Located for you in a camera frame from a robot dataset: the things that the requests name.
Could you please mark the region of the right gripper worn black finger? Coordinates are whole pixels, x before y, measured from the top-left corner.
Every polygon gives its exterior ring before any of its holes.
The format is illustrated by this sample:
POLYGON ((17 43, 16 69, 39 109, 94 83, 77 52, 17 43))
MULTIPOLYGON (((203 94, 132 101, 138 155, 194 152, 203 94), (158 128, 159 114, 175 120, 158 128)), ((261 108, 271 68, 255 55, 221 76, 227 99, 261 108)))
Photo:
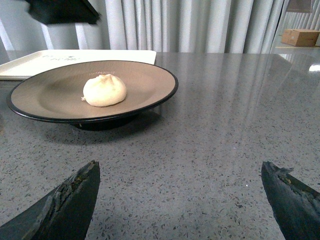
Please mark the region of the right gripper worn black finger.
POLYGON ((2 240, 83 240, 95 209, 100 166, 91 161, 0 227, 2 240))
POLYGON ((261 167, 261 180, 274 218, 286 240, 320 238, 320 193, 270 161, 261 167))

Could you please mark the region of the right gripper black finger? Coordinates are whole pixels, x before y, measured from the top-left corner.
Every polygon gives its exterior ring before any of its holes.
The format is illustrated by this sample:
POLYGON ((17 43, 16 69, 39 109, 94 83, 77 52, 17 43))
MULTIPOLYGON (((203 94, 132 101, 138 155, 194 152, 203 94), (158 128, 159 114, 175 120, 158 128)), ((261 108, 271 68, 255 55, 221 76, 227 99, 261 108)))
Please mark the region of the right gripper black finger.
POLYGON ((95 25, 100 14, 88 0, 28 0, 28 13, 45 25, 88 23, 95 25))

